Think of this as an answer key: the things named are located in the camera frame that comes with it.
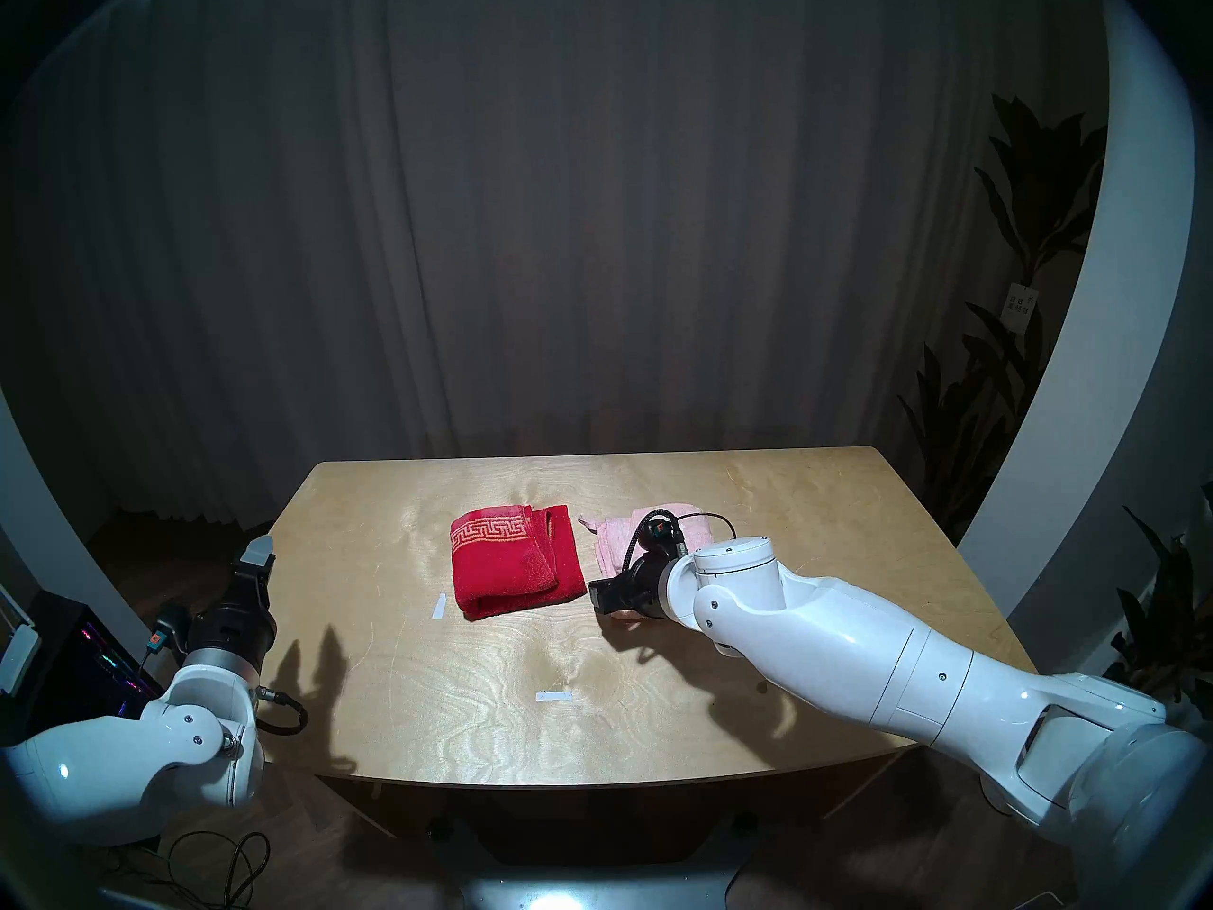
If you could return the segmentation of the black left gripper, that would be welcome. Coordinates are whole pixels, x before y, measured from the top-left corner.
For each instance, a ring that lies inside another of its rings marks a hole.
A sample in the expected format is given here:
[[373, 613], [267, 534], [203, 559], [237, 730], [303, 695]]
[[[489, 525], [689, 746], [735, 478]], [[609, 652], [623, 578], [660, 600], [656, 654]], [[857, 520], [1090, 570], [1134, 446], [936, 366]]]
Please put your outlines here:
[[245, 546], [235, 561], [235, 603], [216, 603], [190, 619], [188, 665], [211, 665], [240, 677], [261, 676], [277, 637], [268, 596], [274, 561], [270, 535]]

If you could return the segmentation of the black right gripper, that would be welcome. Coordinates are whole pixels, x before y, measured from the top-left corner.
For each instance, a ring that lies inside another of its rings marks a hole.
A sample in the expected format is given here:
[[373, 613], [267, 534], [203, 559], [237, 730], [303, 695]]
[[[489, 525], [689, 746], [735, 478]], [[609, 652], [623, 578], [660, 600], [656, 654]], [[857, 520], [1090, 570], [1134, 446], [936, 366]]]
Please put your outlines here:
[[673, 563], [667, 554], [644, 554], [619, 578], [588, 582], [590, 601], [599, 615], [625, 620], [667, 620], [670, 614], [661, 603], [662, 575]]

